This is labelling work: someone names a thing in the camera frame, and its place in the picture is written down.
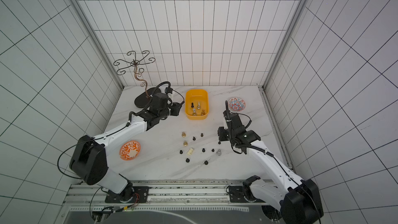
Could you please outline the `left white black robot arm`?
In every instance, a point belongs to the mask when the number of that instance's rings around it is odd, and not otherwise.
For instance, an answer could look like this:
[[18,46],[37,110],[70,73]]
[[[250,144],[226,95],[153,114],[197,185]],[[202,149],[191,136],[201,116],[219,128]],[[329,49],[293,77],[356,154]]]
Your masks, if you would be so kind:
[[81,137],[69,168],[88,185],[99,185],[119,195],[131,195],[129,181],[112,169],[109,160],[116,159],[121,148],[135,136],[149,131],[169,116],[179,115],[184,102],[175,103],[171,96],[170,93],[156,93],[144,109],[130,112],[126,123],[94,137]]

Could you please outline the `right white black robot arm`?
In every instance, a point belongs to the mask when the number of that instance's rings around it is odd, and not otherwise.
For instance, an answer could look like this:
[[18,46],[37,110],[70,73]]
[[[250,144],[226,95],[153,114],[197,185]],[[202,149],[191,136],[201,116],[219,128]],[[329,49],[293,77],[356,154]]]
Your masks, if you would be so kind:
[[261,141],[259,135],[243,125],[239,113],[223,112],[224,125],[218,129],[220,142],[230,142],[237,154],[245,154],[260,164],[274,186],[260,176],[243,181],[241,195],[247,202],[261,200],[275,209],[287,224],[314,224],[324,216],[319,188],[283,164]]

